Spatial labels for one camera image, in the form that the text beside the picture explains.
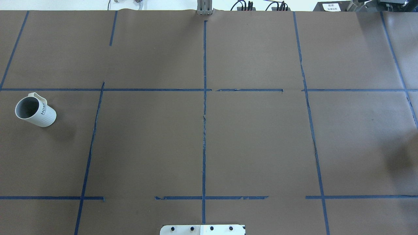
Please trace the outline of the white mounting plate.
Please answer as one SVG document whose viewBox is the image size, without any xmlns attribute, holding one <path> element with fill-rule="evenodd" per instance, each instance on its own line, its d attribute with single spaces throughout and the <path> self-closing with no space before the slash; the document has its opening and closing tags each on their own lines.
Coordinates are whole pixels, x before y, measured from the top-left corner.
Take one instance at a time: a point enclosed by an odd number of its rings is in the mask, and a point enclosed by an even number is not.
<svg viewBox="0 0 418 235">
<path fill-rule="evenodd" d="M 167 225 L 160 230 L 160 235 L 246 235 L 244 225 Z"/>
</svg>

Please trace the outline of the orange black adapter box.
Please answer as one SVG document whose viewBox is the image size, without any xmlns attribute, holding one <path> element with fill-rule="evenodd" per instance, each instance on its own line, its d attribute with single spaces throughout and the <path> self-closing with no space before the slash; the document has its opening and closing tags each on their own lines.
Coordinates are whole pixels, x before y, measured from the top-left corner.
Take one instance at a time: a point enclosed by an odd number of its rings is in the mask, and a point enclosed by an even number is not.
<svg viewBox="0 0 418 235">
<path fill-rule="evenodd" d="M 236 7 L 237 11 L 255 11 L 253 1 L 238 0 L 231 8 L 231 11 Z"/>
</svg>

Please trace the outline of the aluminium frame post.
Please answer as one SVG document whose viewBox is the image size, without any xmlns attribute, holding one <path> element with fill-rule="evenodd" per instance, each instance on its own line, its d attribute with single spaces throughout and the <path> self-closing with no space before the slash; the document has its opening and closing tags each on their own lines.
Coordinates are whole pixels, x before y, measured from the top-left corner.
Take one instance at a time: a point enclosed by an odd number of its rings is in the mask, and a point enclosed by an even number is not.
<svg viewBox="0 0 418 235">
<path fill-rule="evenodd" d="M 212 15 L 213 0 L 197 0 L 197 15 Z"/>
</svg>

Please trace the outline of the white ribbed mug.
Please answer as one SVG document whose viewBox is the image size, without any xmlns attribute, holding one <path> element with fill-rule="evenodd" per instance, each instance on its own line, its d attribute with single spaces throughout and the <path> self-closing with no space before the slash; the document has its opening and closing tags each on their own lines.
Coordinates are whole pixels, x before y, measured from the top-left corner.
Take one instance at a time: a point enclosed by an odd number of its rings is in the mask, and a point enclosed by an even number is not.
<svg viewBox="0 0 418 235">
<path fill-rule="evenodd" d="M 29 93 L 16 104 L 15 115 L 42 128 L 51 126 L 57 118 L 56 111 L 48 105 L 47 100 L 35 92 Z"/>
</svg>

